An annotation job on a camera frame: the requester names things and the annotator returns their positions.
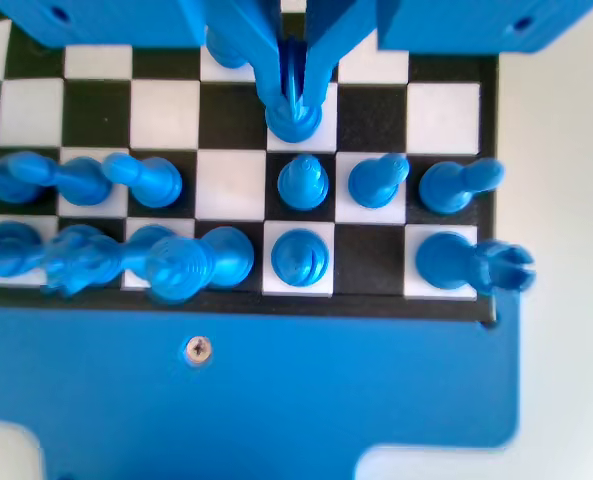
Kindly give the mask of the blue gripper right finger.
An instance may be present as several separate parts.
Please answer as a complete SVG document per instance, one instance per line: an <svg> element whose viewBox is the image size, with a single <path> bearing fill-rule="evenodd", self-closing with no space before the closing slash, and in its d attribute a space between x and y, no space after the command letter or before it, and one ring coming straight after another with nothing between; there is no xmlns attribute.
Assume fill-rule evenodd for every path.
<svg viewBox="0 0 593 480"><path fill-rule="evenodd" d="M306 5L303 100L321 105L339 61L376 28L374 0L311 0Z"/></svg>

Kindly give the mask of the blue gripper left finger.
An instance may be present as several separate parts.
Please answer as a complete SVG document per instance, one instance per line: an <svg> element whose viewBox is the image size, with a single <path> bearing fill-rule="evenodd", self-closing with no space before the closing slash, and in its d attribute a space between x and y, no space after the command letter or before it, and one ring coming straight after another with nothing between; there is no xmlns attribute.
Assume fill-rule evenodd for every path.
<svg viewBox="0 0 593 480"><path fill-rule="evenodd" d="M212 57L230 69L250 64L260 100L268 108L280 104L280 3L263 0L208 1L206 25L206 46Z"/></svg>

